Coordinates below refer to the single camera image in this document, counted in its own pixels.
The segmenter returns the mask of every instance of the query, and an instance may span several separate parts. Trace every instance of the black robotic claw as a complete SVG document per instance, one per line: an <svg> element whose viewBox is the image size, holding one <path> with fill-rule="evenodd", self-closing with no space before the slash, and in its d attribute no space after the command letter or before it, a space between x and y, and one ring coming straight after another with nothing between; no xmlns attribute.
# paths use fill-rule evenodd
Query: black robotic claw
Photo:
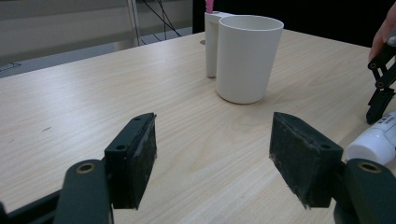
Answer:
<svg viewBox="0 0 396 224"><path fill-rule="evenodd" d="M114 223L113 208L137 209L157 155L155 115L144 114L122 129L100 160L71 166L62 189L9 214L0 223Z"/></svg>
<svg viewBox="0 0 396 224"><path fill-rule="evenodd" d="M305 207L336 201L336 224L396 223L396 178L373 161L341 161L343 149L292 115L274 114L270 158Z"/></svg>
<svg viewBox="0 0 396 224"><path fill-rule="evenodd" d="M396 63L390 68L387 68L387 63L396 55L396 47L389 43L384 45L379 54L375 56L368 64L368 68L372 70L375 77L376 90L369 102L369 111L366 114L366 119L369 124L372 124L382 118L385 109L393 96L394 89L389 86L396 79Z"/></svg>

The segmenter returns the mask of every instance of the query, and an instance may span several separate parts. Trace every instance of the white bottle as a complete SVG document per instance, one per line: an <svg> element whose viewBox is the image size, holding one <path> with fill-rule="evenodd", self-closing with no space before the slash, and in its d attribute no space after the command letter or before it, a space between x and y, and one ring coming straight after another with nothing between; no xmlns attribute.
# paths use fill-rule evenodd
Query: white bottle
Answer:
<svg viewBox="0 0 396 224"><path fill-rule="evenodd" d="M346 159L356 158L385 165L396 155L396 110L364 131L346 148Z"/></svg>

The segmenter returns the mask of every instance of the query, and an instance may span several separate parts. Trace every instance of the white cup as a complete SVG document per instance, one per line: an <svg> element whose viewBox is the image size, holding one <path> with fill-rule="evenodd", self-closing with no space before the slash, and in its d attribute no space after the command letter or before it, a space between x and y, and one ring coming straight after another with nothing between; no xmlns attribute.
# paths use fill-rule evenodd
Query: white cup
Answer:
<svg viewBox="0 0 396 224"><path fill-rule="evenodd" d="M225 100L252 104L264 97L284 24L272 18L205 14L206 75Z"/></svg>

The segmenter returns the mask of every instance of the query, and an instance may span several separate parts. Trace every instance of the white object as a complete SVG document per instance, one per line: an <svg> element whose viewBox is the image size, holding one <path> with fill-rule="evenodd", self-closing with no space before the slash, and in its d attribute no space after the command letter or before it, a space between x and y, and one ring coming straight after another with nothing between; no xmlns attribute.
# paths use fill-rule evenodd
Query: white object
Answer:
<svg viewBox="0 0 396 224"><path fill-rule="evenodd" d="M225 100L252 104L264 97L284 24L272 18L205 14L206 75Z"/></svg>
<svg viewBox="0 0 396 224"><path fill-rule="evenodd" d="M356 158L386 164L396 155L396 110L364 131L346 148L346 159Z"/></svg>

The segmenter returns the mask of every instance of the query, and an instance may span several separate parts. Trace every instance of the wooden table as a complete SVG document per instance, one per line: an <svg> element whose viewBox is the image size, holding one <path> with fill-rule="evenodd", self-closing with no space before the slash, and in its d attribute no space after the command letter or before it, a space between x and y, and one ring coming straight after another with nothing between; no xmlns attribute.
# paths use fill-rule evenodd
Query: wooden table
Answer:
<svg viewBox="0 0 396 224"><path fill-rule="evenodd" d="M139 210L115 210L116 223L333 223L335 202L305 210L268 158L273 113L299 117L346 147L369 127L369 49L285 30L266 97L236 105L205 76L204 38L0 79L7 211L59 189L68 167L102 159L131 118L154 112L158 158Z"/></svg>

